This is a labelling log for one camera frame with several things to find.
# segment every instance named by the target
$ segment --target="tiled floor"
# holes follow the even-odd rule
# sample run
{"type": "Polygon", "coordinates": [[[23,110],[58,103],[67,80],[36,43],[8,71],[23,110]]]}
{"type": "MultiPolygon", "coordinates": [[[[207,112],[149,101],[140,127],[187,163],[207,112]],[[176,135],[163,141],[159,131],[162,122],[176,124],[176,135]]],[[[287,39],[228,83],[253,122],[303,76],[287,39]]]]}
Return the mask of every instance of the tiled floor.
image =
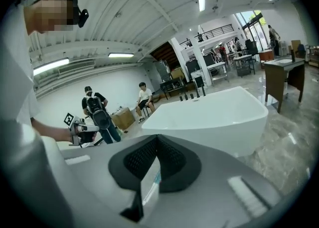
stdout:
{"type": "MultiPolygon", "coordinates": [[[[257,69],[255,75],[237,77],[230,67],[229,82],[221,79],[209,87],[207,93],[218,92],[236,86],[242,86],[265,104],[265,73],[257,69]]],[[[305,88],[302,102],[298,103],[299,91],[288,94],[282,104],[281,113],[277,113],[278,102],[268,97],[266,107],[269,110],[266,128],[261,137],[262,146],[254,154],[241,157],[240,160],[270,180],[283,194],[288,194],[307,181],[319,150],[319,70],[306,67],[305,88]]],[[[179,96],[162,99],[155,107],[168,102],[179,101],[179,96]]],[[[143,135],[142,124],[135,122],[123,139],[143,135]]],[[[154,163],[151,173],[156,174],[159,163],[154,163]]],[[[152,184],[144,186],[143,195],[152,184]]]]}

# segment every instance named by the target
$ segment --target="hand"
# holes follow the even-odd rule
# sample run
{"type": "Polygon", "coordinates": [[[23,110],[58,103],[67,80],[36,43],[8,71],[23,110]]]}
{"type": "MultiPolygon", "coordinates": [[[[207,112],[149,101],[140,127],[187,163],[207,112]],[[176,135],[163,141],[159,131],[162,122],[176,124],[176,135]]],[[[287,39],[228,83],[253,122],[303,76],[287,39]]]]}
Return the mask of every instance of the hand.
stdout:
{"type": "MultiPolygon", "coordinates": [[[[81,133],[79,133],[78,128],[75,128],[75,133],[76,133],[76,135],[78,135],[79,137],[81,137],[80,134],[82,134],[82,133],[87,133],[87,132],[81,132],[81,133]]],[[[91,141],[91,142],[94,142],[94,141],[95,141],[96,134],[97,134],[97,133],[95,132],[95,133],[92,135],[92,141],[91,141]]],[[[69,141],[69,142],[73,142],[71,132],[70,132],[70,137],[69,137],[68,141],[69,141]]]]}

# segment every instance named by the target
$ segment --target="pillar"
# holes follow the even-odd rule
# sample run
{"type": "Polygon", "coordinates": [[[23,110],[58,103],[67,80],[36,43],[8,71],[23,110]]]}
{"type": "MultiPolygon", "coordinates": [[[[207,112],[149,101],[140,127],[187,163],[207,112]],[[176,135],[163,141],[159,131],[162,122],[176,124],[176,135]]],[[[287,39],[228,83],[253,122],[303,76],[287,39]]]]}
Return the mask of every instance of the pillar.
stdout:
{"type": "Polygon", "coordinates": [[[203,74],[205,76],[205,80],[206,80],[206,84],[208,86],[211,86],[211,80],[210,80],[210,75],[209,75],[209,71],[207,69],[207,65],[205,63],[205,60],[204,60],[204,57],[201,53],[201,50],[198,46],[198,43],[197,41],[195,40],[195,38],[191,35],[191,34],[188,34],[188,38],[191,42],[191,44],[193,45],[193,52],[194,52],[194,55],[199,63],[199,66],[201,67],[202,71],[203,71],[203,74]]]}
{"type": "Polygon", "coordinates": [[[180,47],[180,44],[179,42],[177,41],[176,38],[172,38],[169,43],[171,44],[172,48],[174,49],[174,52],[178,58],[178,61],[179,61],[179,64],[180,64],[180,67],[185,75],[185,78],[187,80],[187,82],[189,82],[189,73],[188,73],[188,69],[186,67],[186,62],[184,60],[184,57],[181,53],[181,47],[180,47]]]}

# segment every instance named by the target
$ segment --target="staircase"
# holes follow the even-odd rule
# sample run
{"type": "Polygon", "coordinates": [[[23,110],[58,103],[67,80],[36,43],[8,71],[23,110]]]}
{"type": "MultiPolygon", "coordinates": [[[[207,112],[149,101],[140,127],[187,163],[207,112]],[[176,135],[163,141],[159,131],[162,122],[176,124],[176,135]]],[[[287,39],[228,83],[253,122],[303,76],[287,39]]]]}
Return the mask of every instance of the staircase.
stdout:
{"type": "Polygon", "coordinates": [[[173,70],[175,68],[180,67],[178,58],[174,52],[172,46],[166,42],[162,46],[155,49],[151,55],[158,61],[165,60],[170,68],[173,70]]]}

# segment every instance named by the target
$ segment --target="stool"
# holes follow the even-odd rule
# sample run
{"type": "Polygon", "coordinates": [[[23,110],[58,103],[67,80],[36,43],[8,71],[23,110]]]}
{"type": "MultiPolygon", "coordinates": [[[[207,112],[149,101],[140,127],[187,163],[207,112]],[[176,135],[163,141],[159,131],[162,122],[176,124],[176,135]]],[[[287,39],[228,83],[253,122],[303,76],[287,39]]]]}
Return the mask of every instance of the stool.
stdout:
{"type": "Polygon", "coordinates": [[[146,117],[145,110],[146,110],[146,112],[147,112],[147,114],[148,114],[148,117],[150,117],[150,114],[149,114],[148,108],[150,109],[150,107],[149,107],[149,106],[144,106],[144,108],[143,108],[143,112],[144,112],[144,116],[145,116],[145,117],[146,117]]]}

